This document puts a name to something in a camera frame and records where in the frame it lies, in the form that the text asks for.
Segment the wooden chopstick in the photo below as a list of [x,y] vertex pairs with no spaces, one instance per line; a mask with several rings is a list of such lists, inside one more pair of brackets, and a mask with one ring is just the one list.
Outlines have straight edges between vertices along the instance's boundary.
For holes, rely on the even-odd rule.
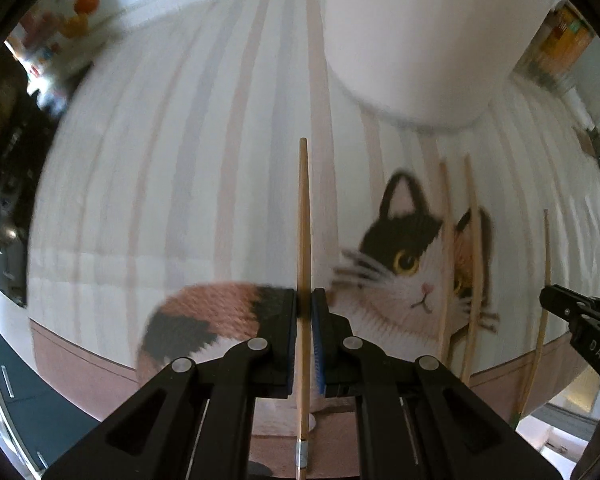
[[471,264],[472,264],[472,295],[469,311],[469,321],[466,344],[463,354],[462,368],[460,369],[460,380],[466,386],[469,385],[472,362],[477,348],[477,336],[479,329],[479,318],[483,297],[483,256],[482,256],[482,226],[480,207],[469,155],[464,158],[465,179],[469,197],[470,227],[471,227]]
[[438,337],[438,357],[445,364],[448,362],[450,334],[449,319],[450,307],[453,298],[454,284],[454,228],[452,215],[451,188],[449,179],[449,169],[446,161],[442,159],[439,165],[441,181],[441,197],[443,206],[443,226],[442,226],[442,304],[439,324]]
[[308,140],[300,139],[297,258],[297,444],[296,478],[305,479],[309,463],[311,401],[311,213]]
[[[543,226],[544,226],[544,285],[547,286],[552,282],[552,251],[550,250],[550,214],[547,209],[543,210]],[[543,349],[545,344],[545,334],[548,321],[548,312],[544,308],[541,309],[539,318],[538,333],[536,334],[535,347],[533,351],[529,374],[522,388],[521,395],[518,400],[516,410],[514,411],[512,420],[509,425],[514,429],[517,428],[521,419],[524,418],[532,389],[535,383],[536,375],[542,360]]]

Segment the fruit print box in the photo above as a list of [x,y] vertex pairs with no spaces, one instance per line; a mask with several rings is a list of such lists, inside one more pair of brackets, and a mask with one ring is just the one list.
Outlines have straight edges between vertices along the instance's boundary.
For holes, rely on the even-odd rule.
[[36,0],[5,40],[27,74],[27,94],[45,91],[50,85],[45,73],[61,55],[91,37],[120,9],[120,0]]

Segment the white utensil holder cup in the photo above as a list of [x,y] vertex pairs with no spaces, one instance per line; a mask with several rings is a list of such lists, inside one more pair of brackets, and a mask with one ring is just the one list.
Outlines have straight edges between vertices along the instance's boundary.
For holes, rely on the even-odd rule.
[[398,122],[459,129],[503,87],[557,0],[326,0],[325,58]]

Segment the striped cat placemat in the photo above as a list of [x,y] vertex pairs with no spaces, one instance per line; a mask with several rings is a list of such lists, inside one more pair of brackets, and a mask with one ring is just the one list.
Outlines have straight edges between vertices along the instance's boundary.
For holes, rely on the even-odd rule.
[[[222,356],[296,281],[298,151],[310,149],[313,283],[390,356],[438,356],[440,162],[454,228],[448,359],[471,303],[470,156],[483,300],[471,385],[503,417],[529,374],[544,283],[600,296],[600,170],[561,99],[510,77],[472,126],[402,125],[323,53],[325,0],[211,0],[109,47],[61,119],[35,201],[28,310],[40,375],[102,419],[164,364]],[[551,318],[529,399],[582,370]]]

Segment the yellow orange seasoning packet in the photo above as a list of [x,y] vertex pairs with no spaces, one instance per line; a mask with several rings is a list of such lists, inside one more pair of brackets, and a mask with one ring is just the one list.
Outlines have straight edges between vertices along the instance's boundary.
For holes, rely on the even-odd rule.
[[514,71],[554,91],[595,36],[591,24],[564,0],[548,12]]

